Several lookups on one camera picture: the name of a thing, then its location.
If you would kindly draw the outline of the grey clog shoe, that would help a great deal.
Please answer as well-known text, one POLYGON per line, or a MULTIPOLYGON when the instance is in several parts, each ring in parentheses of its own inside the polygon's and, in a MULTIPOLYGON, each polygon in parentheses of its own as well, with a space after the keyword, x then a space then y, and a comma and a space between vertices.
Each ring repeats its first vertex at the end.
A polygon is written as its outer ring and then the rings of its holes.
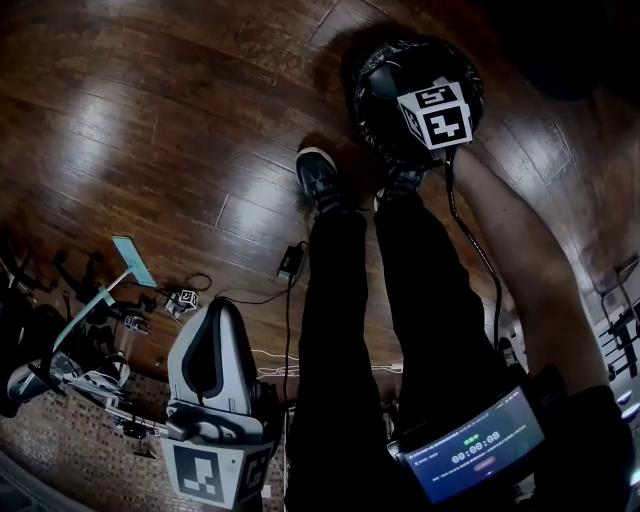
POLYGON ((29 402, 49 391, 58 391, 58 384, 41 365, 40 359, 19 366, 7 382, 8 398, 16 403, 29 402))

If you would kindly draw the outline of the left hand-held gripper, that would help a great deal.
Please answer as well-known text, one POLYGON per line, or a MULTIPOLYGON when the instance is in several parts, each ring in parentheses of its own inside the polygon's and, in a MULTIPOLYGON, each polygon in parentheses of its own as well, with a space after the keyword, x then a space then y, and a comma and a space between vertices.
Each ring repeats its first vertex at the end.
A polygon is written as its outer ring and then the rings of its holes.
POLYGON ((172 397, 188 402, 169 405, 161 439, 176 494, 218 508, 260 497, 276 422, 248 416, 252 352, 238 308, 219 298, 192 316, 170 350, 168 370, 172 397))

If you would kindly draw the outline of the person's right grey shoe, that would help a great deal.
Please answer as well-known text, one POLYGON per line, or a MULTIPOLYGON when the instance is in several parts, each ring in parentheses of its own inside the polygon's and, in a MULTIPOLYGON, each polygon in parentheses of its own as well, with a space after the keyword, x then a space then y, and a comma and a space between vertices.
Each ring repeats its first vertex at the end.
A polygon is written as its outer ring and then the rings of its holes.
POLYGON ((424 170, 393 168, 389 172, 385 185, 374 195, 374 211, 377 212, 383 204, 391 200, 418 195, 425 174, 424 170))

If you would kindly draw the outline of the black trash bin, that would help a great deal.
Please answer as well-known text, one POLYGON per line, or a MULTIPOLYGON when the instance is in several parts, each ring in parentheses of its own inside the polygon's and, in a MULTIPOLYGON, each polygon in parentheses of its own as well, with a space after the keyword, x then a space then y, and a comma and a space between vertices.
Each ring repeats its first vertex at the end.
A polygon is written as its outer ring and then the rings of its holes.
POLYGON ((391 167, 440 165, 472 139, 484 113, 484 84, 452 43, 399 26, 354 35, 341 65, 347 109, 359 137, 391 167))

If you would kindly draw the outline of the teal flat mop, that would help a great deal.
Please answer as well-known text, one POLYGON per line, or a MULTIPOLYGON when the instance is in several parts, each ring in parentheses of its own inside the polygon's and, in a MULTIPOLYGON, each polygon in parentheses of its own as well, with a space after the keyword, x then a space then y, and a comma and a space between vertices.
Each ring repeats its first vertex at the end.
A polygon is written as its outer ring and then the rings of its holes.
POLYGON ((113 236, 112 241, 118 250, 121 258, 126 264, 126 270, 116 278, 107 287, 100 287, 98 291, 91 297, 91 299, 85 304, 80 312, 73 317, 66 327, 55 339, 52 352, 55 353, 63 340, 73 331, 75 326, 83 320, 97 305, 104 302, 108 306, 112 306, 115 303, 115 299, 112 297, 111 292, 120 284, 125 283, 125 279, 131 276, 135 283, 146 288, 155 289, 157 283, 152 277, 152 274, 137 250, 133 240, 130 237, 125 236, 113 236))

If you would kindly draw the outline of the chest-mounted black screen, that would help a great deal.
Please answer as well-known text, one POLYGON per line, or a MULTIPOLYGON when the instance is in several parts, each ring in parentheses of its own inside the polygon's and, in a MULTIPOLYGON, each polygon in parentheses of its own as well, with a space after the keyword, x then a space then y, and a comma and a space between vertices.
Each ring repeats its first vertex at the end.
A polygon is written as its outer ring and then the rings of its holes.
POLYGON ((520 386, 444 436, 425 442, 414 430, 387 445, 403 475, 431 505, 479 499, 528 474, 545 441, 520 386))

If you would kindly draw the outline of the person's right forearm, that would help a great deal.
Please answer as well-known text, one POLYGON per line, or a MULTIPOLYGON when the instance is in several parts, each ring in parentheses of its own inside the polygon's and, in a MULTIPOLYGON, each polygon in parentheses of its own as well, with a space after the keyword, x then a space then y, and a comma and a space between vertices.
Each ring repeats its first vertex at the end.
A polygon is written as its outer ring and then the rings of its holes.
POLYGON ((567 394, 615 403, 573 268, 538 213, 468 149, 454 181, 486 240, 521 322, 529 370, 557 368, 567 394))

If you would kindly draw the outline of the person's navy shirt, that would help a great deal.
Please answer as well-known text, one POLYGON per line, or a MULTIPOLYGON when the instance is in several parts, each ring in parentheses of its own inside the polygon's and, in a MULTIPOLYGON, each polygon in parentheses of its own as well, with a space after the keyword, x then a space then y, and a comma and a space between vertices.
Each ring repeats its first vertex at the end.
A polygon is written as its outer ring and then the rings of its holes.
POLYGON ((568 394, 558 369, 531 380, 545 441, 525 512, 625 512, 636 458, 632 434, 609 386, 568 394))

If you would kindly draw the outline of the person's grey shoe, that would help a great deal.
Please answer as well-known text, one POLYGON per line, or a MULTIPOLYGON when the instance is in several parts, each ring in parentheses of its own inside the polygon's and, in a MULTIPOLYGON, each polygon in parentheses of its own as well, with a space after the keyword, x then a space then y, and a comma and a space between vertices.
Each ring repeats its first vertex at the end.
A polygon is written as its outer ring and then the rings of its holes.
POLYGON ((318 147, 305 147, 296 155, 295 169, 304 194, 313 202, 319 215, 354 210, 337 166, 328 153, 318 147))
POLYGON ((385 185, 374 195, 374 211, 377 212, 383 204, 391 200, 418 195, 425 174, 424 170, 393 168, 389 172, 385 185))

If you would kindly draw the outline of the black charger box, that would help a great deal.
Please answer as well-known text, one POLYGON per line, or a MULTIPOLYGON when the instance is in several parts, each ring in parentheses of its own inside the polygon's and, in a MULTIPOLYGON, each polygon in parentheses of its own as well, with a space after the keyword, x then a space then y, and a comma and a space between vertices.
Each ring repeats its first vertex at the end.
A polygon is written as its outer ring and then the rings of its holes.
POLYGON ((280 261, 277 276, 293 282, 303 266, 306 254, 306 241, 300 241, 296 245, 289 245, 280 261))

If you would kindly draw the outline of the person's black trousers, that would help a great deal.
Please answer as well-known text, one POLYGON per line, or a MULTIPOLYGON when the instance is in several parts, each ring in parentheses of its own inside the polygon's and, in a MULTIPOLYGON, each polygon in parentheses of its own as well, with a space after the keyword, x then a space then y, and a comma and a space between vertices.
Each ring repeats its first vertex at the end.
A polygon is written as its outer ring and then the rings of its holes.
MULTIPOLYGON (((508 371, 484 309, 441 222, 415 193, 374 216, 394 332, 403 354, 397 426, 440 437, 485 409, 508 371)), ((288 512, 422 509, 387 450, 380 393, 364 341, 366 220, 319 215, 299 340, 300 380, 288 435, 288 512)))

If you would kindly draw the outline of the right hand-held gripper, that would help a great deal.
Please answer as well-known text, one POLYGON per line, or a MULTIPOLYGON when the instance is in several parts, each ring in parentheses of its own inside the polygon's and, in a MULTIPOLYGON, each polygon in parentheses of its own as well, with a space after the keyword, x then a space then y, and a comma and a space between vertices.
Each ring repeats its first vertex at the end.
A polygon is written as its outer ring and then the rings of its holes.
POLYGON ((381 156, 400 160, 470 142, 473 78, 466 66, 377 66, 369 74, 369 143, 381 156))

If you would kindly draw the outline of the person's left grey shoe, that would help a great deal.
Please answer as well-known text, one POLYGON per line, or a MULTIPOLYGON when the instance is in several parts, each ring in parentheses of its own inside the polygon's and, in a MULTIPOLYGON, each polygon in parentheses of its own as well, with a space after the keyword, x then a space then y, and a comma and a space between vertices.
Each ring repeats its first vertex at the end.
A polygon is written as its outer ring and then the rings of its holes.
POLYGON ((354 210, 337 166, 328 153, 318 147, 305 147, 296 155, 295 169, 304 194, 313 202, 319 215, 354 210))

